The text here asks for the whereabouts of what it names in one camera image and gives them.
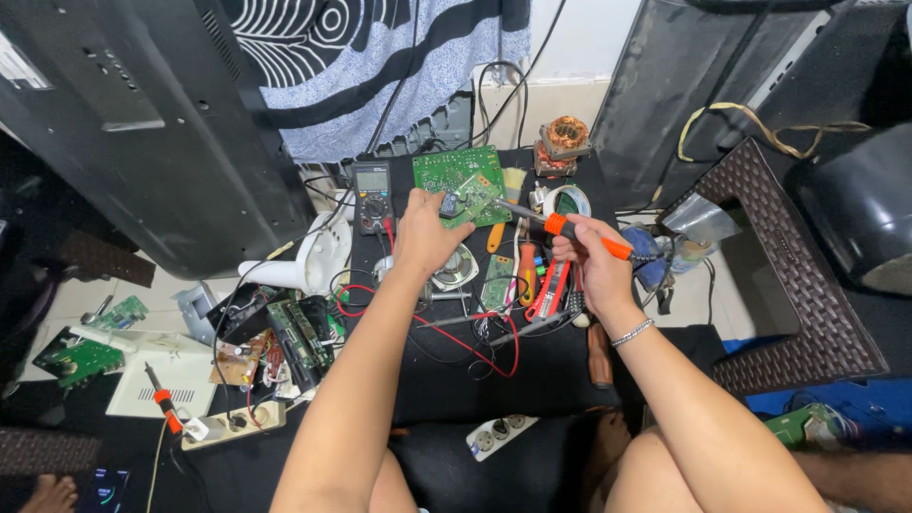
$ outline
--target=silver bracelet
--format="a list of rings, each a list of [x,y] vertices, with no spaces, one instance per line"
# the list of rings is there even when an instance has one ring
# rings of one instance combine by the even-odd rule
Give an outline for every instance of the silver bracelet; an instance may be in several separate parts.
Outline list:
[[[640,323],[637,324],[637,326],[636,326],[634,329],[632,329],[627,335],[624,335],[623,337],[621,337],[620,339],[617,339],[617,340],[611,340],[611,347],[615,348],[615,347],[617,347],[617,346],[623,344],[624,342],[627,342],[627,341],[629,341],[630,339],[633,339],[634,337],[636,337],[637,335],[639,335],[640,333],[642,333],[643,330],[645,330],[646,328],[652,326],[652,325],[655,324],[655,323],[656,323],[656,321],[654,321],[654,320],[652,320],[652,319],[646,319],[646,320],[644,320],[643,322],[640,322]]]

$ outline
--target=copper coil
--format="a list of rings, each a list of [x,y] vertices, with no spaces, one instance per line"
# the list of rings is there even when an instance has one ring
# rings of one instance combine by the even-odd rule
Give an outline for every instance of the copper coil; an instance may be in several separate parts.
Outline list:
[[[573,116],[561,116],[548,125],[548,141],[566,149],[579,148],[589,137],[589,129]]]
[[[544,143],[541,141],[539,141],[535,145],[535,150],[538,152],[538,160],[550,165],[551,167],[557,168],[557,169],[561,169],[561,168],[565,167],[567,164],[569,164],[570,162],[573,162],[576,160],[576,157],[574,157],[572,159],[567,159],[565,161],[551,160],[551,157],[548,156],[548,150],[546,150],[544,148]]]

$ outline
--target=bare foot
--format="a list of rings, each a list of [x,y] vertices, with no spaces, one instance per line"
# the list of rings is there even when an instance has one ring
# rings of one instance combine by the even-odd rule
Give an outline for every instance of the bare foot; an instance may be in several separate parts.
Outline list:
[[[621,412],[606,414],[598,420],[596,438],[589,461],[583,469],[583,505],[588,509],[596,491],[607,497],[617,477],[617,461],[630,444],[630,432]]]
[[[38,476],[35,493],[19,513],[73,513],[76,503],[76,485],[66,476],[57,480],[52,474]]]

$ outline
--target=hand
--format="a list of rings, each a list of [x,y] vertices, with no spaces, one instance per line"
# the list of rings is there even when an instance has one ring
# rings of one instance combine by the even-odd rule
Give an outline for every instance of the hand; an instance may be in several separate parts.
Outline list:
[[[440,222],[440,203],[443,192],[431,194],[423,189],[412,189],[409,207],[399,221],[393,267],[405,267],[410,274],[430,278],[443,267],[456,246],[475,230],[475,224],[463,223],[452,230]]]
[[[628,312],[631,306],[637,309],[630,288],[633,266],[608,253],[602,245],[602,237],[627,247],[631,245],[604,221],[579,214],[568,214],[567,220],[576,225],[578,242],[564,236],[555,237],[554,258],[583,266],[586,306],[603,324],[613,324],[610,317],[614,313]]]

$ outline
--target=black tv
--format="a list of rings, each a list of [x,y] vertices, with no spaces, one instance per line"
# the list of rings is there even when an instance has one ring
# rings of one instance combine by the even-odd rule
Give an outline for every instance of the black tv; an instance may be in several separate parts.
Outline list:
[[[0,121],[175,277],[315,213],[217,0],[0,5]]]

